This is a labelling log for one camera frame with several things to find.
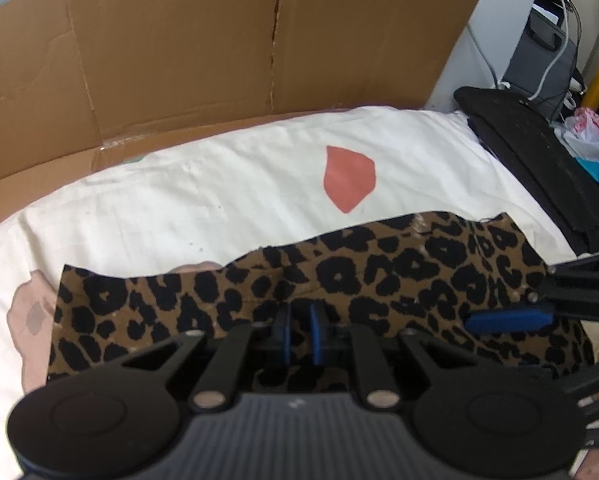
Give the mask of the folded black garment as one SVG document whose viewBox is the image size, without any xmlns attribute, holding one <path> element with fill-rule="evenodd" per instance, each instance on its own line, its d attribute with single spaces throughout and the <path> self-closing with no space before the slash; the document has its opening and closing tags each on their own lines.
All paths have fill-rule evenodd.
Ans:
<svg viewBox="0 0 599 480">
<path fill-rule="evenodd" d="M 537 200 L 573 252 L 599 252 L 599 183 L 531 102 L 512 91 L 473 87 L 453 97 L 479 141 Z"/>
</svg>

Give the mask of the white plastic shopping bag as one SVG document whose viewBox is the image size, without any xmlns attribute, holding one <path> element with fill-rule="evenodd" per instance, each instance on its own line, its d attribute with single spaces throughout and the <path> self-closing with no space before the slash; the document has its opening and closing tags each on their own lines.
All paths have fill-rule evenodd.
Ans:
<svg viewBox="0 0 599 480">
<path fill-rule="evenodd" d="M 599 162 L 599 115 L 590 108 L 577 108 L 573 116 L 554 127 L 554 133 L 569 154 Z"/>
</svg>

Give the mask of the cream bear print bedsheet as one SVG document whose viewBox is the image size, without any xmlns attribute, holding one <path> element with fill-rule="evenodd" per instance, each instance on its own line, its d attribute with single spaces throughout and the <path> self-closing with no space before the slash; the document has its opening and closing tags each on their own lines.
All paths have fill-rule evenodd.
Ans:
<svg viewBox="0 0 599 480">
<path fill-rule="evenodd" d="M 41 386 L 65 264 L 109 276 L 225 264 L 344 226 L 422 211 L 506 212 L 549 263 L 574 252 L 462 113 L 365 107 L 234 127 L 96 170 L 95 150 L 0 181 L 0 479 L 5 424 Z"/>
</svg>

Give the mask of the grey storage box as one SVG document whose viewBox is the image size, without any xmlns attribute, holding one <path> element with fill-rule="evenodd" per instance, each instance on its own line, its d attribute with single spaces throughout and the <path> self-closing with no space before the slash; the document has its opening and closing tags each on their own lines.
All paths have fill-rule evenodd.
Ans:
<svg viewBox="0 0 599 480">
<path fill-rule="evenodd" d="M 531 104 L 542 116 L 556 120 L 569 90 L 576 58 L 575 42 L 533 9 L 503 80 L 527 98 L 542 84 L 539 96 Z"/>
</svg>

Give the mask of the brown cardboard sheet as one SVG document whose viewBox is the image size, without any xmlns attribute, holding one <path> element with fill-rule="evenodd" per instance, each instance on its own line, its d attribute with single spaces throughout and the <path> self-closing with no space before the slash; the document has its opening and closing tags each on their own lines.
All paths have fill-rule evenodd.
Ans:
<svg viewBox="0 0 599 480">
<path fill-rule="evenodd" d="M 479 0 L 11 0 L 0 223 L 61 186 L 231 127 L 418 108 Z"/>
</svg>

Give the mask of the leopard print skirt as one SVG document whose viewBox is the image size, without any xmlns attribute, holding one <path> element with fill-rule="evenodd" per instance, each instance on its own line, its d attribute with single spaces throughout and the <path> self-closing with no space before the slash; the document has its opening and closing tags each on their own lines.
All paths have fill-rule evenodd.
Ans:
<svg viewBox="0 0 599 480">
<path fill-rule="evenodd" d="M 218 269 L 110 278 L 66 266 L 58 286 L 46 377 L 57 380 L 188 330 L 214 338 L 293 312 L 289 370 L 268 366 L 261 389 L 333 391 L 340 370 L 307 372 L 309 309 L 333 324 L 363 324 L 384 338 L 421 330 L 505 365 L 553 377 L 592 366 L 583 324 L 562 318 L 534 332 L 473 335 L 465 321 L 528 297 L 546 263 L 506 214 L 485 221 L 422 212 L 264 247 Z"/>
</svg>

